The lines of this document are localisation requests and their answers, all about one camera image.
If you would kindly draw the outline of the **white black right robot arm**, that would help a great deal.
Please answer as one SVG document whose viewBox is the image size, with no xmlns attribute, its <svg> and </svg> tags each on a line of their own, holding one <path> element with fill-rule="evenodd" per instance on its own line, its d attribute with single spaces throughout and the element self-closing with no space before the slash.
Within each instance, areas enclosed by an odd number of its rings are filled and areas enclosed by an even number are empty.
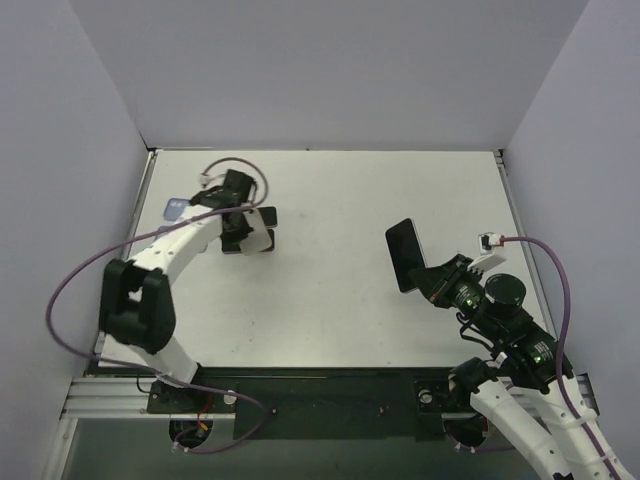
<svg viewBox="0 0 640 480">
<path fill-rule="evenodd" d="M 484 279 L 462 255 L 436 267 L 417 263 L 408 276 L 433 306 L 455 309 L 463 328 L 476 329 L 495 363 L 474 357 L 451 370 L 453 406 L 485 417 L 542 479 L 631 478 L 556 340 L 524 309 L 521 280 Z"/>
</svg>

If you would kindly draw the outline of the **lilac phone case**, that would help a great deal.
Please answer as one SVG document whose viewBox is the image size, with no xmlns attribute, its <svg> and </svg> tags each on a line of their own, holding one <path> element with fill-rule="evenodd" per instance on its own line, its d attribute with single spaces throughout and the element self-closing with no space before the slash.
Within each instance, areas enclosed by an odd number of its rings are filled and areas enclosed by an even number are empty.
<svg viewBox="0 0 640 480">
<path fill-rule="evenodd" d="M 167 200 L 163 211 L 163 219 L 165 222 L 175 222 L 189 205 L 189 200 L 184 198 L 170 198 Z"/>
</svg>

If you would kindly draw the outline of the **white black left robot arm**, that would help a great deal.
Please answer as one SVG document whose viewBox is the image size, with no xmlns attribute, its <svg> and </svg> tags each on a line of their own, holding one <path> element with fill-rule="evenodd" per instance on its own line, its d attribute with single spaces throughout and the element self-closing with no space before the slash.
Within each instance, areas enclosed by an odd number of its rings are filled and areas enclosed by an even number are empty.
<svg viewBox="0 0 640 480">
<path fill-rule="evenodd" d="M 206 187 L 184 203 L 175 221 L 153 242 L 126 261 L 113 260 L 103 275 L 100 330 L 127 346 L 172 385 L 170 399 L 181 410 L 200 408 L 204 384 L 199 369 L 174 335 L 176 313 L 172 284 L 195 257 L 219 239 L 245 256 L 269 249 L 268 228 L 250 205 L 256 181 L 229 169 L 223 181 Z"/>
</svg>

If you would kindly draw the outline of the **black smartphone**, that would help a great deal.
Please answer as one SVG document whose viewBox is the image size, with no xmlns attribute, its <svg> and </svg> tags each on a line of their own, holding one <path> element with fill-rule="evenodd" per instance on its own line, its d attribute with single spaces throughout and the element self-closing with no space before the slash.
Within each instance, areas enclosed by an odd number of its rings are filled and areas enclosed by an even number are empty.
<svg viewBox="0 0 640 480">
<path fill-rule="evenodd" d="M 275 230 L 267 229 L 264 231 L 252 232 L 249 236 L 240 241 L 233 243 L 231 241 L 221 241 L 221 251 L 223 254 L 243 254 L 245 256 L 257 253 L 271 252 L 275 249 Z"/>
<path fill-rule="evenodd" d="M 385 231 L 385 240 L 399 291 L 405 294 L 415 290 L 409 273 L 425 268 L 426 263 L 414 221 L 405 218 L 390 227 Z"/>
<path fill-rule="evenodd" d="M 266 228 L 274 229 L 278 226 L 278 214 L 277 209 L 274 206 L 260 207 L 257 211 L 259 212 Z"/>
</svg>

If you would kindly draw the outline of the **aluminium table edge rail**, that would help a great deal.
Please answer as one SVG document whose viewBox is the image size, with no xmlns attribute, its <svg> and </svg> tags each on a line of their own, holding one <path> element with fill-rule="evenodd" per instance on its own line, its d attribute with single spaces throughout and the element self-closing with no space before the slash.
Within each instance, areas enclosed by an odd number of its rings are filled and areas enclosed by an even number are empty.
<svg viewBox="0 0 640 480">
<path fill-rule="evenodd" d="M 147 411 L 148 395 L 134 378 L 84 377 L 71 381 L 60 418 L 195 420 L 195 413 L 156 414 Z"/>
</svg>

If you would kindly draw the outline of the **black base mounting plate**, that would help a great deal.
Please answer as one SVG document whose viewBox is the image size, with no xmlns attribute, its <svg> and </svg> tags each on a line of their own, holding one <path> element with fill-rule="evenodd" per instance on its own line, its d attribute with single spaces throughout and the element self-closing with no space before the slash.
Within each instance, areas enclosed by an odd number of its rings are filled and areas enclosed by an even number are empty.
<svg viewBox="0 0 640 480">
<path fill-rule="evenodd" d="M 204 368 L 206 389 L 155 381 L 147 411 L 170 419 L 172 438 L 189 445 L 219 423 L 235 440 L 440 440 L 459 434 L 479 445 L 489 423 L 451 394 L 446 367 Z"/>
</svg>

